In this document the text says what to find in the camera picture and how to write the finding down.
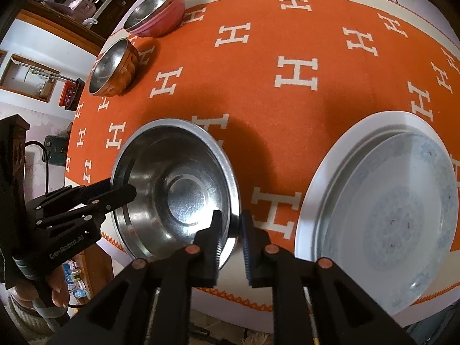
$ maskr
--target bowl rim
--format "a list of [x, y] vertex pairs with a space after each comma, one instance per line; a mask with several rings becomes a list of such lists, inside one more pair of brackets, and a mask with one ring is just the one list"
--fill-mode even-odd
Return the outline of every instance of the bowl rim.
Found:
[[[107, 80], [104, 82], [104, 84], [102, 84], [102, 86], [100, 86], [96, 91], [94, 92], [91, 92], [91, 80], [93, 79], [93, 76], [94, 76], [94, 72], [96, 71], [96, 68], [98, 67], [100, 61], [102, 61], [102, 59], [108, 54], [108, 52], [113, 48], [115, 47], [115, 45], [117, 45], [120, 41], [126, 41], [126, 47], [125, 47], [125, 51], [123, 53], [123, 56], [121, 57], [121, 60], [120, 60], [120, 63], [115, 67], [115, 69], [113, 70], [113, 72], [111, 73], [111, 75], [107, 78]], [[88, 81], [88, 93], [90, 95], [96, 95], [98, 92], [100, 92], [106, 85], [107, 85], [107, 82], [109, 80], [112, 79], [113, 77], [113, 74], [115, 74], [115, 72], [121, 68], [122, 66], [124, 66], [124, 63], [126, 62], [126, 56], [127, 56], [127, 53], [129, 52], [129, 46], [132, 45], [131, 42], [127, 39], [127, 38], [121, 38], [120, 40], [117, 40], [115, 43], [113, 43], [113, 45], [111, 45], [110, 48], [108, 48], [104, 54], [102, 55], [102, 57], [97, 61], [97, 64], [96, 66], [93, 68], [93, 70], [91, 71], [91, 74], [90, 74], [90, 77], [89, 77], [89, 81]]]
[[[241, 213], [241, 199], [240, 199], [240, 190], [238, 188], [238, 183], [236, 182], [236, 176], [233, 171], [233, 167], [225, 154], [224, 150], [218, 145], [217, 141], [203, 128], [199, 127], [195, 123], [192, 123], [187, 120], [181, 120], [178, 118], [163, 118], [159, 120], [154, 120], [152, 122], [149, 122], [139, 129], [137, 129], [123, 144], [121, 147], [114, 165], [112, 169], [112, 174], [110, 176], [110, 184], [113, 185], [114, 183], [114, 177], [115, 173], [117, 171], [118, 164], [121, 160], [121, 157], [123, 154], [126, 152], [127, 148], [129, 145], [141, 134], [144, 132], [158, 128], [158, 127], [176, 127], [181, 130], [185, 130], [191, 134], [193, 134], [195, 137], [201, 140], [202, 143], [206, 145], [206, 147], [210, 150], [214, 158], [217, 160], [218, 165], [220, 166], [222, 173], [224, 175], [226, 184], [227, 184], [227, 189], [229, 191], [229, 219], [228, 219], [228, 228], [227, 228], [227, 239], [225, 240], [224, 246], [222, 248], [222, 252], [220, 254], [220, 260], [219, 260], [219, 269], [221, 269], [225, 263], [229, 260], [229, 257], [233, 251], [233, 249], [236, 246], [236, 239], [237, 236], [228, 236], [228, 231], [230, 228], [230, 225], [232, 223], [238, 222], [240, 213]], [[126, 251], [128, 254], [133, 257], [133, 258], [139, 258], [139, 256], [136, 256], [131, 250], [130, 246], [125, 242], [124, 237], [121, 234], [121, 231], [119, 229], [119, 226], [117, 224], [117, 209], [114, 209], [112, 211], [113, 215], [113, 226], [114, 229], [119, 236], [120, 240], [125, 244], [126, 246]]]
[[136, 30], [138, 29], [139, 27], [143, 26], [144, 24], [146, 24], [150, 19], [152, 19], [152, 17], [154, 17], [155, 15], [157, 15], [158, 13], [162, 12], [164, 9], [166, 9], [169, 5], [171, 5], [171, 3], [173, 2], [173, 0], [166, 0], [163, 2], [163, 4], [161, 4], [157, 9], [155, 9], [154, 11], [150, 12], [148, 15], [146, 15], [144, 18], [142, 18], [142, 20], [140, 20], [139, 22], [135, 23], [134, 25], [132, 26], [127, 26], [127, 22], [129, 20], [129, 18], [133, 15], [134, 11], [139, 7], [141, 6], [143, 3], [145, 3], [147, 0], [143, 0], [143, 2], [141, 2], [139, 5], [137, 5], [134, 10], [128, 15], [128, 17], [126, 18], [125, 20], [125, 23], [123, 24], [123, 28], [128, 31], [128, 32], [131, 32], [133, 30]]

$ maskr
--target white h pattern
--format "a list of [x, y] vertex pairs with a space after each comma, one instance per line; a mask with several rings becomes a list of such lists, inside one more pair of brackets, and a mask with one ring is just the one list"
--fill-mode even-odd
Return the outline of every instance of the white h pattern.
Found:
[[457, 72], [460, 74], [459, 68], [455, 65], [454, 57], [452, 57], [449, 53], [446, 53], [444, 48], [441, 48], [441, 50], [447, 56], [447, 62], [449, 63], [449, 66], [457, 70]]
[[88, 169], [91, 169], [91, 161], [85, 160], [85, 172], [83, 173], [83, 180], [86, 180], [88, 183], [91, 180], [91, 174], [88, 174]]
[[138, 36], [133, 36], [131, 39], [128, 39], [128, 40], [131, 42], [131, 44], [134, 45], [134, 43], [136, 42], [137, 38], [138, 38]]
[[152, 48], [144, 51], [144, 52], [139, 52], [139, 65], [141, 66], [145, 66], [147, 63], [149, 63], [149, 59], [150, 59], [150, 56], [147, 57], [147, 59], [145, 59], [145, 56], [147, 54], [151, 54], [153, 53], [153, 50], [155, 49], [155, 46], [153, 46]]
[[204, 13], [205, 11], [206, 11], [206, 8], [204, 7], [203, 9], [191, 11], [190, 13], [185, 13], [183, 17], [185, 18], [185, 17], [190, 16], [190, 19], [188, 19], [188, 20], [183, 20], [183, 21], [180, 23], [180, 26], [182, 27], [182, 26], [183, 26], [184, 24], [186, 24], [186, 23], [196, 22], [197, 20], [203, 20], [204, 15], [201, 15], [201, 16], [197, 17], [196, 14], [197, 14], [197, 13]]
[[182, 72], [182, 68], [179, 68], [175, 71], [165, 72], [165, 73], [159, 72], [158, 75], [156, 76], [155, 81], [157, 82], [163, 78], [164, 80], [163, 80], [162, 87], [160, 89], [157, 89], [157, 88], [152, 89], [152, 91], [150, 92], [150, 98], [152, 98], [154, 95], [160, 95], [161, 93], [169, 93], [170, 95], [174, 94], [174, 89], [176, 89], [176, 83], [171, 85], [171, 87], [169, 88], [166, 88], [166, 84], [170, 76], [175, 76], [178, 78], [181, 72]]
[[80, 130], [78, 131], [78, 135], [80, 136], [80, 138], [78, 139], [77, 141], [77, 146], [78, 147], [82, 147], [83, 146], [83, 136], [86, 134], [86, 128], [84, 130]]
[[126, 126], [126, 122], [123, 122], [123, 124], [110, 123], [109, 132], [115, 131], [115, 133], [114, 133], [113, 140], [107, 139], [107, 143], [105, 144], [106, 149], [109, 148], [109, 147], [116, 147], [118, 150], [120, 150], [121, 140], [122, 139], [119, 139], [117, 141], [116, 140], [116, 135], [117, 135], [118, 131], [121, 131], [121, 132], [125, 131], [125, 126]]
[[318, 78], [311, 78], [310, 80], [300, 79], [300, 67], [309, 66], [313, 70], [318, 70], [318, 59], [313, 58], [311, 61], [289, 60], [281, 55], [278, 57], [278, 67], [283, 68], [284, 65], [294, 65], [294, 77], [283, 78], [281, 75], [277, 74], [275, 76], [275, 87], [280, 88], [282, 84], [305, 85], [311, 87], [312, 91], [318, 90]]
[[428, 91], [421, 91], [420, 89], [414, 87], [412, 85], [411, 82], [407, 82], [407, 86], [409, 88], [409, 92], [410, 93], [414, 93], [414, 91], [419, 95], [419, 102], [420, 102], [420, 106], [416, 105], [414, 101], [411, 101], [410, 104], [412, 106], [412, 112], [414, 114], [417, 114], [418, 112], [426, 117], [428, 117], [430, 119], [431, 122], [433, 122], [433, 111], [430, 109], [430, 110], [425, 110], [423, 108], [423, 98], [426, 98], [426, 100], [428, 102], [431, 102], [430, 101], [430, 94], [428, 93]]
[[401, 27], [401, 25], [399, 24], [399, 22], [397, 20], [381, 16], [379, 13], [377, 13], [377, 15], [379, 16], [380, 19], [385, 19], [390, 23], [390, 24], [387, 24], [387, 23], [384, 22], [384, 25], [388, 30], [396, 31], [396, 32], [400, 33], [401, 35], [404, 35], [406, 38], [408, 38], [407, 34], [404, 31], [399, 30], [395, 26], [395, 24], [396, 24], [398, 27]]
[[101, 109], [107, 109], [109, 107], [109, 102], [110, 101], [107, 101], [108, 97], [101, 97], [101, 98], [102, 98], [102, 104], [100, 104], [97, 107], [97, 111], [99, 111]]
[[[192, 117], [192, 123], [195, 123], [198, 126], [203, 127], [203, 130], [209, 132], [210, 125], [219, 125], [221, 130], [227, 129], [227, 123], [229, 121], [229, 114], [224, 114], [222, 118], [208, 118], [208, 119], [198, 119], [197, 115]], [[223, 140], [218, 140], [217, 144], [220, 147], [224, 144]]]
[[459, 173], [459, 167], [460, 167], [460, 161], [454, 160], [452, 155], [450, 155], [450, 160], [452, 161], [452, 164], [454, 165], [454, 171], [455, 171], [455, 178], [457, 180], [457, 188], [460, 190], [460, 181], [458, 180], [458, 173]]
[[290, 204], [292, 205], [292, 210], [298, 210], [300, 205], [300, 197], [302, 196], [301, 192], [295, 192], [294, 196], [285, 196], [282, 194], [270, 194], [262, 193], [259, 187], [254, 187], [252, 192], [252, 204], [257, 204], [261, 201], [270, 201], [271, 206], [268, 211], [268, 217], [266, 222], [254, 221], [254, 225], [258, 228], [269, 229], [270, 231], [281, 232], [285, 239], [290, 239], [292, 230], [294, 228], [294, 222], [288, 222], [287, 225], [277, 225], [275, 224], [275, 217], [277, 215], [277, 208], [279, 203]]
[[286, 5], [286, 4], [281, 4], [281, 10], [286, 10], [288, 8], [291, 8], [291, 9], [305, 9], [305, 10], [308, 10], [308, 11], [311, 11], [311, 6], [310, 5], [298, 5], [297, 4], [297, 1], [303, 1], [305, 3], [308, 2], [308, 0], [279, 0], [280, 3], [282, 3], [283, 1], [290, 1], [291, 2], [291, 5]]
[[436, 76], [436, 79], [438, 80], [438, 84], [439, 84], [439, 85], [442, 85], [442, 86], [445, 87], [445, 88], [447, 88], [447, 89], [450, 91], [450, 93], [453, 94], [453, 92], [452, 92], [452, 87], [451, 87], [450, 85], [446, 84], [446, 81], [445, 81], [445, 79], [444, 79], [444, 78], [447, 79], [447, 74], [446, 74], [446, 72], [443, 71], [443, 70], [441, 70], [440, 68], [437, 68], [433, 62], [432, 62], [432, 67], [433, 67], [433, 70], [434, 70], [434, 71], [439, 72], [439, 74], [441, 75], [441, 79], [438, 78], [438, 77]]
[[364, 45], [363, 38], [366, 38], [367, 40], [373, 42], [371, 34], [369, 34], [369, 33], [364, 34], [364, 33], [358, 32], [358, 31], [348, 30], [345, 27], [342, 27], [342, 30], [344, 32], [344, 35], [346, 35], [346, 36], [348, 36], [350, 34], [354, 34], [354, 35], [358, 36], [359, 43], [352, 43], [351, 40], [346, 41], [346, 45], [347, 45], [348, 49], [362, 48], [362, 49], [364, 49], [364, 50], [366, 50], [368, 52], [373, 53], [373, 55], [376, 56], [376, 57], [379, 56], [378, 53], [377, 53], [377, 48], [376, 47], [366, 47]]
[[84, 104], [84, 102], [82, 102], [81, 104], [78, 104], [78, 106], [77, 106], [77, 112], [75, 113], [74, 119], [80, 117], [80, 110], [81, 110], [81, 108], [83, 107], [83, 104]]
[[235, 27], [225, 27], [222, 26], [219, 29], [219, 33], [224, 33], [225, 31], [230, 31], [230, 38], [229, 39], [217, 39], [216, 43], [214, 44], [214, 47], [217, 48], [221, 44], [227, 44], [227, 43], [236, 43], [238, 41], [241, 41], [242, 43], [247, 43], [249, 39], [249, 35], [244, 35], [241, 38], [236, 37], [236, 30], [242, 30], [245, 29], [246, 31], [249, 31], [251, 29], [251, 23], [246, 23], [243, 26], [235, 26]]

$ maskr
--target screw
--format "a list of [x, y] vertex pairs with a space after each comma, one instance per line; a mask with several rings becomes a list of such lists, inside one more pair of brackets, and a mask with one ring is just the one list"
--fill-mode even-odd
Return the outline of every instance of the screw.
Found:
[[146, 266], [146, 264], [147, 262], [145, 261], [145, 259], [138, 258], [138, 259], [135, 259], [133, 263], [131, 263], [131, 266], [134, 269], [143, 269]]
[[198, 245], [192, 244], [187, 246], [187, 248], [185, 248], [185, 251], [188, 254], [196, 254], [200, 251], [200, 247]]
[[280, 251], [280, 248], [277, 245], [268, 244], [265, 247], [265, 252], [268, 254], [276, 254]]
[[318, 259], [318, 266], [323, 269], [329, 269], [334, 263], [329, 258], [320, 258]]

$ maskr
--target shelf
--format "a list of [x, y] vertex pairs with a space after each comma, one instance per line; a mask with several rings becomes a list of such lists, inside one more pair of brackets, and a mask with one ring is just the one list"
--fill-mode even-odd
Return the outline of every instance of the shelf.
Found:
[[97, 244], [91, 245], [73, 257], [80, 269], [82, 281], [90, 294], [94, 297], [114, 277], [112, 258]]
[[27, 67], [17, 65], [13, 62], [13, 60], [59, 75], [58, 70], [13, 54], [11, 55], [3, 72], [3, 76], [0, 79], [0, 89], [34, 98], [35, 100], [49, 102], [56, 80], [45, 78], [41, 75], [31, 73], [27, 74]]

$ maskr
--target orange bowl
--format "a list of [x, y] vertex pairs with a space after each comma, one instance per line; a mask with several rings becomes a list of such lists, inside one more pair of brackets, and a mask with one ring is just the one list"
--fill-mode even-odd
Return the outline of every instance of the orange bowl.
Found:
[[134, 80], [139, 52], [128, 39], [118, 40], [97, 62], [90, 75], [88, 91], [98, 97], [122, 93]]

